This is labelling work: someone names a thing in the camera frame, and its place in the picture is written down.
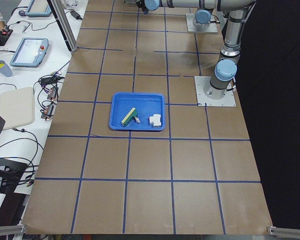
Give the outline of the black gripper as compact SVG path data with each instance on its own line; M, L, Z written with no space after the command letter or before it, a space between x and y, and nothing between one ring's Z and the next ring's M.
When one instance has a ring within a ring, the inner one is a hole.
M139 9L141 9L141 10L146 10L147 9L144 0L135 0L135 3L136 3L136 5Z

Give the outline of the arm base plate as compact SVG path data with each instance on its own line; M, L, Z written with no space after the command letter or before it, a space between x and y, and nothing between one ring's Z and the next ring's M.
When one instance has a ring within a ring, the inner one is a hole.
M187 13L185 15L185 18L186 18L187 31L189 33L194 33L194 34L217 34L218 33L217 25L214 22L215 18L213 16L211 16L210 21L205 24L197 23L194 13Z
M195 91L199 107L236 107L236 100L231 84L225 89L215 89L210 76L195 76Z

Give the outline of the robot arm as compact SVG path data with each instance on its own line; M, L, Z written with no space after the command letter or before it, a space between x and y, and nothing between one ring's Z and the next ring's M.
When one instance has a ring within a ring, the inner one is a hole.
M204 94L213 100L222 99L230 81L237 73L241 54L241 37L255 0L137 0L136 5L144 13L167 8L197 8L193 23L206 25L211 21L213 10L228 13L224 44L220 49L219 60L214 75L203 87Z

